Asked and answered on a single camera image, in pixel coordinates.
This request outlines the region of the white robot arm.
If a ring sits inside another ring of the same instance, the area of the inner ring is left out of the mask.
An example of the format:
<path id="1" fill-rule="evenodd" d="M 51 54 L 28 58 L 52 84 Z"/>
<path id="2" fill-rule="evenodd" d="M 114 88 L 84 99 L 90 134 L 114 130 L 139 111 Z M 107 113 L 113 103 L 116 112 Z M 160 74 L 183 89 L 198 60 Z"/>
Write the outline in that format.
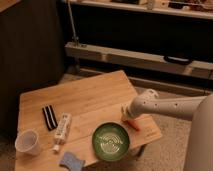
<path id="1" fill-rule="evenodd" d="M 207 96 L 160 99 L 147 89 L 121 108 L 122 120 L 161 114 L 191 120 L 184 171 L 213 171 L 213 93 Z"/>

